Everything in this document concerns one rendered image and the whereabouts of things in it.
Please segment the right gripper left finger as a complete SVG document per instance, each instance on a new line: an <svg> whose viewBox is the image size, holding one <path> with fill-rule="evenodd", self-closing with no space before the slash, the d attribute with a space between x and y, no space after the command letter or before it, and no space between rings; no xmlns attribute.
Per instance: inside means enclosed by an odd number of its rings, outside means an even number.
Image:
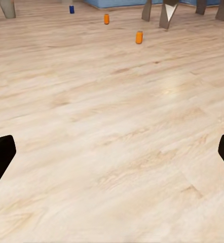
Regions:
<svg viewBox="0 0 224 243"><path fill-rule="evenodd" d="M0 137L0 179L16 154L12 135Z"/></svg>

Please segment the trash can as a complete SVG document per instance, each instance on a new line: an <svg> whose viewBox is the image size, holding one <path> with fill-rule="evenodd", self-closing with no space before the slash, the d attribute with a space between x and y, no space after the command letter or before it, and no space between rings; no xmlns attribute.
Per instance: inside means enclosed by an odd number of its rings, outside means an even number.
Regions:
<svg viewBox="0 0 224 243"><path fill-rule="evenodd" d="M16 18L14 0L0 0L0 6L6 19Z"/></svg>

